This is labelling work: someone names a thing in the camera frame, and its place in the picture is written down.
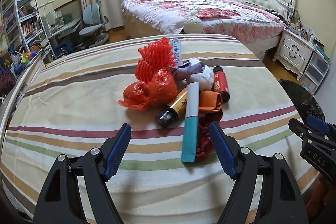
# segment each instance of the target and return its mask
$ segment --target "white nightstand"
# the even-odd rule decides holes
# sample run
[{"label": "white nightstand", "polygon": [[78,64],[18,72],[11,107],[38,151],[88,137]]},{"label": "white nightstand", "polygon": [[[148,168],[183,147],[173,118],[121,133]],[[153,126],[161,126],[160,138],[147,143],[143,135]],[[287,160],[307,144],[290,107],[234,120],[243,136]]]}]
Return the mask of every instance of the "white nightstand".
[{"label": "white nightstand", "polygon": [[314,47],[307,40],[285,29],[273,61],[279,59],[287,70],[297,74],[297,80],[299,81],[313,51]]}]

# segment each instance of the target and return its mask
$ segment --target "striped tablecloth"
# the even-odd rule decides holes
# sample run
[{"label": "striped tablecloth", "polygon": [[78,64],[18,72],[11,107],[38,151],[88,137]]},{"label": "striped tablecloth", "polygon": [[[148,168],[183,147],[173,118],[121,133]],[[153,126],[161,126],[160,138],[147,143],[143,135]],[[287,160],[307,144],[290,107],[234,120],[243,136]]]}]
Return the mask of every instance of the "striped tablecloth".
[{"label": "striped tablecloth", "polygon": [[[182,57],[223,66],[231,99],[220,122],[225,133],[257,154],[282,153],[305,191],[316,171],[303,159],[301,140],[288,129],[299,118],[279,83],[251,51],[232,37],[172,35]],[[184,121],[160,128],[160,108],[136,112],[117,104],[136,81],[138,48],[161,37],[132,39],[78,52],[51,63],[34,81],[9,125],[1,156],[7,195],[33,216],[39,192],[55,158],[84,155],[113,137],[124,122],[132,139],[116,176],[107,186],[125,223],[216,223],[234,182],[216,154],[199,164],[180,161]],[[248,221],[258,205],[258,178]],[[84,179],[79,179],[84,211],[94,223]]]}]

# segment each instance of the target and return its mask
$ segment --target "red bottle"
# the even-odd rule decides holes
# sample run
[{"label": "red bottle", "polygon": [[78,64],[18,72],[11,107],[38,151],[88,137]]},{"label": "red bottle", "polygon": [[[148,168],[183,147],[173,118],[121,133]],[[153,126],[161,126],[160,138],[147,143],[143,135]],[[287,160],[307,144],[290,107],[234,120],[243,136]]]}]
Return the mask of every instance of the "red bottle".
[{"label": "red bottle", "polygon": [[214,67],[213,73],[215,75],[213,89],[215,92],[219,92],[221,94],[223,103],[226,103],[230,100],[230,93],[225,73],[221,67]]}]

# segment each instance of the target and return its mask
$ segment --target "drawer handle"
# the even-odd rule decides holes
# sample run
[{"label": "drawer handle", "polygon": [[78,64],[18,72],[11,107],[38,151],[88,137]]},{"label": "drawer handle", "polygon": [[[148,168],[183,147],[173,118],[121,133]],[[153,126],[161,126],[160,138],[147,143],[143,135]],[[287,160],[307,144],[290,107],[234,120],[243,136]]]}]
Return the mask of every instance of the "drawer handle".
[{"label": "drawer handle", "polygon": [[290,53],[290,52],[289,52],[288,54],[289,54],[289,56],[290,56],[291,58],[296,59],[296,56],[294,56],[294,57],[291,56],[291,53]]},{"label": "drawer handle", "polygon": [[297,46],[292,45],[292,48],[294,48],[294,47],[296,48],[297,51],[299,51],[299,48]]}]

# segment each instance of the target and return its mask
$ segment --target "bookshelf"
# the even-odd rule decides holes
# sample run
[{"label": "bookshelf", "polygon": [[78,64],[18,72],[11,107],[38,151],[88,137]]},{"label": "bookshelf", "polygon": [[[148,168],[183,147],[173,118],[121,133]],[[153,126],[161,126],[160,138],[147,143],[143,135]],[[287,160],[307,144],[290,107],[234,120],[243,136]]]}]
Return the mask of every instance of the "bookshelf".
[{"label": "bookshelf", "polygon": [[51,54],[55,54],[43,27],[37,0],[1,0],[0,12],[2,19],[8,22],[4,29],[8,47],[17,51],[41,48],[42,60],[46,59],[45,63],[53,60]]}]

